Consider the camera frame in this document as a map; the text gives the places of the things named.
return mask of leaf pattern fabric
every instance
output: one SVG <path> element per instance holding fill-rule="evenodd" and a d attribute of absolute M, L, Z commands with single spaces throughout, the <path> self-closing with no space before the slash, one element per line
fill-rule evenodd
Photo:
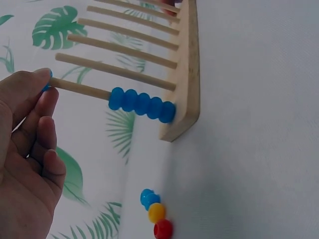
<path fill-rule="evenodd" d="M 129 2 L 158 10 L 149 3 Z M 86 11 L 86 0 L 19 0 L 18 5 L 16 3 L 11 0 L 0 3 L 0 79 L 19 70 L 50 67 L 55 77 L 77 84 L 109 91 L 114 87 L 138 88 L 132 80 L 57 62 L 54 55 L 62 52 L 143 73 L 147 67 L 145 60 L 76 44 L 68 41 L 67 35 L 89 36 L 145 52 L 147 42 L 78 24 L 79 17 L 92 19 Z M 143 12 L 105 7 L 156 20 Z M 93 18 L 109 21 L 105 15 L 95 14 Z M 130 29 L 150 33 L 150 29 L 137 23 L 130 23 Z M 59 93 L 53 115 L 58 136 L 56 151 L 66 165 L 67 175 L 47 238 L 117 238 L 135 114 L 114 112 L 103 100 L 64 90 Z"/>

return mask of human hand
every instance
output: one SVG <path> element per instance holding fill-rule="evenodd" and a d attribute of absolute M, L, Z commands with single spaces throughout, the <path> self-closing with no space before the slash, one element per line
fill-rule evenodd
<path fill-rule="evenodd" d="M 61 197 L 66 168 L 51 118 L 58 91 L 41 92 L 49 79 L 41 69 L 0 81 L 1 239 L 45 239 Z"/>

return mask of wooden rod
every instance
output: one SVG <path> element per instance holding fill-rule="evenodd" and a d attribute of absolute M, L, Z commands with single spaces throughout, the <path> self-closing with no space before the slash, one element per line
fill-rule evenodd
<path fill-rule="evenodd" d="M 132 31 L 123 27 L 119 27 L 119 26 L 114 26 L 114 25 L 110 25 L 107 23 L 103 23 L 103 22 L 99 22 L 99 21 L 94 21 L 94 20 L 89 20 L 89 19 L 85 19 L 85 18 L 79 18 L 78 19 L 78 23 L 81 25 L 85 25 L 85 26 L 91 26 L 91 27 L 96 27 L 99 29 L 104 29 L 104 30 L 108 30 L 108 31 L 113 31 L 113 32 L 117 32 L 123 35 L 127 35 L 127 36 L 131 36 L 131 37 L 135 37 L 144 41 L 148 41 L 152 44 L 156 44 L 174 51 L 177 51 L 178 49 L 178 45 L 173 44 L 171 42 L 168 41 L 164 41 L 161 40 L 159 38 L 156 37 L 152 37 L 137 31 Z"/>
<path fill-rule="evenodd" d="M 174 91 L 176 85 L 174 83 L 164 81 L 152 76 L 147 76 L 135 71 L 130 71 L 124 68 L 111 66 L 108 64 L 104 64 L 97 61 L 88 60 L 81 57 L 71 56 L 63 53 L 57 53 L 55 55 L 55 59 L 57 61 L 63 61 L 71 64 L 75 64 L 78 66 L 84 66 L 88 68 L 92 68 L 98 71 L 107 72 L 113 75 L 122 76 L 128 79 L 132 79 L 135 81 L 143 82 L 149 85 L 157 86 L 166 90 Z"/>
<path fill-rule="evenodd" d="M 166 3 L 162 3 L 160 1 L 156 1 L 156 0 L 139 0 L 139 1 L 146 2 L 146 3 L 149 3 L 149 4 L 153 4 L 155 6 L 158 6 L 160 8 L 163 8 L 163 9 L 175 12 L 175 13 L 179 13 L 180 12 L 179 8 L 171 6 L 171 5 L 168 5 Z"/>
<path fill-rule="evenodd" d="M 147 14 L 151 14 L 151 15 L 166 19 L 166 20 L 171 21 L 171 22 L 179 23 L 179 19 L 177 17 L 175 17 L 175 16 L 170 16 L 170 15 L 167 15 L 165 13 L 162 13 L 162 12 L 159 12 L 159 11 L 156 11 L 156 10 L 153 10 L 153 9 L 149 9 L 149 8 L 146 8 L 146 7 L 143 7 L 143 6 L 139 6 L 139 5 L 136 5 L 136 4 L 133 4 L 133 3 L 129 3 L 129 2 L 121 1 L 121 0 L 94 0 L 94 1 L 108 3 L 108 4 L 112 4 L 112 5 L 116 5 L 116 6 L 130 8 L 130 9 L 134 9 L 134 10 L 137 10 L 137 11 L 140 11 L 140 12 L 144 12 L 144 13 L 147 13 Z"/>
<path fill-rule="evenodd" d="M 60 88 L 67 91 L 72 91 L 75 93 L 80 93 L 87 96 L 92 96 L 92 97 L 107 100 L 107 101 L 109 100 L 111 96 L 111 92 L 109 91 L 103 91 L 101 89 L 93 88 L 90 86 L 84 86 L 77 83 L 64 81 L 61 79 L 57 79 L 55 77 L 52 77 L 50 79 L 49 85 L 52 87 Z"/>
<path fill-rule="evenodd" d="M 154 29 L 157 29 L 157 30 L 160 30 L 160 31 L 172 34 L 172 35 L 176 35 L 176 36 L 179 34 L 178 30 L 173 29 L 171 27 L 164 26 L 164 25 L 152 22 L 152 21 L 144 20 L 140 17 L 124 14 L 124 13 L 121 13 L 118 11 L 112 11 L 112 10 L 108 10 L 108 9 L 100 8 L 100 7 L 96 7 L 96 6 L 88 6 L 87 11 L 96 12 L 96 13 L 100 13 L 100 14 L 104 14 L 104 15 L 108 15 L 108 16 L 121 18 L 121 19 L 128 20 L 128 21 L 136 22 L 138 24 L 142 24 L 144 26 L 149 26 L 149 27 L 152 27 Z"/>
<path fill-rule="evenodd" d="M 173 61 L 169 61 L 167 59 L 149 54 L 149 53 L 145 53 L 142 51 L 138 51 L 138 50 L 134 50 L 131 49 L 129 47 L 124 47 L 121 46 L 119 44 L 116 43 L 110 43 L 107 41 L 101 41 L 98 39 L 94 39 L 94 38 L 89 38 L 89 37 L 85 37 L 85 36 L 80 36 L 77 34 L 70 34 L 67 36 L 67 39 L 70 41 L 74 41 L 74 42 L 78 42 L 78 43 L 82 43 L 82 44 L 86 44 L 86 45 L 90 45 L 90 46 L 95 46 L 95 47 L 99 47 L 99 48 L 103 48 L 103 49 L 107 49 L 110 51 L 115 51 L 115 52 L 119 52 L 119 53 L 123 53 L 129 56 L 133 56 L 133 57 L 137 57 L 137 58 L 142 58 L 144 60 L 162 65 L 162 66 L 166 66 L 172 69 L 176 69 L 177 67 L 177 63 L 173 62 Z"/>

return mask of plastic bead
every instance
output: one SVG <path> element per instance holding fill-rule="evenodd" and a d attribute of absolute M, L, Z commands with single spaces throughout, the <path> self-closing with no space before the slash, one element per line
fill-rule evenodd
<path fill-rule="evenodd" d="M 50 88 L 49 84 L 46 84 L 45 87 L 42 89 L 42 92 L 47 91 Z"/>
<path fill-rule="evenodd" d="M 136 93 L 135 90 L 127 90 L 124 93 L 124 98 L 123 98 L 123 102 L 122 102 L 122 109 L 125 112 L 131 112 L 132 110 L 134 110 L 135 107 L 135 102 L 138 98 L 138 93 Z"/>
<path fill-rule="evenodd" d="M 147 114 L 152 119 L 159 119 L 162 123 L 170 123 L 175 117 L 176 107 L 172 102 L 162 102 L 159 97 L 150 98 L 146 93 L 137 94 L 135 90 L 116 87 L 109 98 L 110 109 L 116 111 L 122 108 L 126 112 L 135 111 L 139 116 Z"/>
<path fill-rule="evenodd" d="M 173 236 L 173 225 L 167 219 L 159 220 L 154 225 L 154 236 L 156 239 L 170 239 Z"/>
<path fill-rule="evenodd" d="M 53 76 L 53 72 L 50 71 L 50 78 L 52 78 L 52 76 Z M 49 85 L 49 83 L 48 83 L 48 84 L 46 84 L 45 87 L 42 89 L 42 92 L 47 91 L 49 88 L 50 88 L 50 85 Z"/>
<path fill-rule="evenodd" d="M 159 220 L 165 218 L 166 210 L 163 204 L 153 203 L 149 208 L 149 221 L 151 223 L 157 223 Z"/>
<path fill-rule="evenodd" d="M 141 204 L 144 206 L 145 205 L 145 200 L 146 200 L 146 196 L 150 193 L 154 193 L 153 190 L 145 188 L 142 193 L 141 193 L 141 198 L 140 198 L 140 202 Z"/>
<path fill-rule="evenodd" d="M 150 205 L 152 205 L 153 203 L 160 203 L 160 196 L 155 193 L 150 193 L 146 196 L 144 202 L 144 207 L 146 211 L 149 210 Z"/>
<path fill-rule="evenodd" d="M 109 98 L 109 108 L 111 110 L 117 111 L 122 106 L 123 98 L 124 98 L 123 89 L 120 87 L 114 88 Z"/>
<path fill-rule="evenodd" d="M 148 111 L 151 99 L 146 93 L 141 93 L 138 95 L 135 105 L 135 113 L 139 116 L 145 115 Z"/>
<path fill-rule="evenodd" d="M 159 120 L 162 123 L 170 123 L 173 121 L 176 112 L 176 107 L 172 102 L 165 101 L 162 105 L 162 110 Z"/>
<path fill-rule="evenodd" d="M 159 97 L 153 97 L 148 108 L 148 117 L 152 120 L 160 117 L 162 106 L 163 102 L 161 101 L 161 99 Z"/>

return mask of green leaf print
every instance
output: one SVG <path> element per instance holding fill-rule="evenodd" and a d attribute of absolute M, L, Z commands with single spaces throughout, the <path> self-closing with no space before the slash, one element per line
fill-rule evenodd
<path fill-rule="evenodd" d="M 111 37 L 112 40 L 110 40 L 110 42 L 112 43 L 126 46 L 138 51 L 141 51 L 143 48 L 143 41 L 137 38 L 126 36 L 119 33 L 111 33 Z M 128 56 L 125 54 L 118 54 L 117 60 L 125 69 L 140 73 L 144 72 L 145 70 L 146 60 L 144 59 Z"/>
<path fill-rule="evenodd" d="M 90 224 L 85 223 L 85 227 L 70 226 L 71 232 L 66 235 L 59 233 L 61 237 L 51 236 L 54 239 L 112 239 L 119 233 L 121 203 L 107 202 L 104 210 L 99 211 L 99 215 Z"/>
<path fill-rule="evenodd" d="M 0 26 L 8 21 L 10 18 L 14 17 L 13 15 L 4 15 L 0 16 Z"/>
<path fill-rule="evenodd" d="M 84 66 L 76 66 L 73 67 L 71 70 L 66 72 L 61 79 L 64 79 L 65 77 L 71 75 L 71 74 L 78 74 L 78 77 L 76 79 L 76 83 L 81 84 L 84 80 L 84 77 L 86 76 L 87 73 L 89 73 L 92 70 L 92 68 L 84 67 Z"/>
<path fill-rule="evenodd" d="M 56 152 L 66 167 L 66 178 L 63 186 L 63 196 L 72 201 L 81 203 L 84 206 L 89 204 L 83 196 L 82 170 L 75 159 L 63 149 L 57 147 Z"/>
<path fill-rule="evenodd" d="M 87 35 L 84 26 L 74 20 L 77 14 L 77 9 L 72 6 L 53 8 L 36 23 L 32 32 L 33 45 L 51 50 L 73 47 L 76 43 L 67 40 L 70 32 L 82 36 Z"/>
<path fill-rule="evenodd" d="M 0 62 L 3 63 L 6 67 L 6 70 L 9 73 L 14 73 L 14 57 L 13 57 L 13 52 L 10 48 L 10 41 L 8 43 L 8 46 L 3 46 L 6 49 L 6 55 L 5 57 L 0 57 Z"/>
<path fill-rule="evenodd" d="M 140 2 L 140 6 L 145 7 L 145 8 L 149 8 L 149 9 L 152 9 L 152 10 L 157 10 L 158 9 L 153 4 L 149 4 L 149 3 L 145 3 L 145 2 Z M 124 13 L 128 14 L 128 15 L 136 16 L 136 17 L 148 20 L 148 21 L 154 21 L 154 19 L 155 19 L 154 15 L 147 14 L 145 12 L 137 11 L 137 10 L 134 10 L 134 9 L 127 9 L 127 10 L 124 11 Z"/>
<path fill-rule="evenodd" d="M 112 139 L 113 148 L 118 149 L 118 153 L 122 154 L 122 158 L 127 158 L 125 164 L 128 163 L 128 154 L 131 148 L 131 140 L 135 121 L 134 112 L 124 112 L 123 110 L 111 111 L 108 115 L 107 132 L 108 137 Z"/>

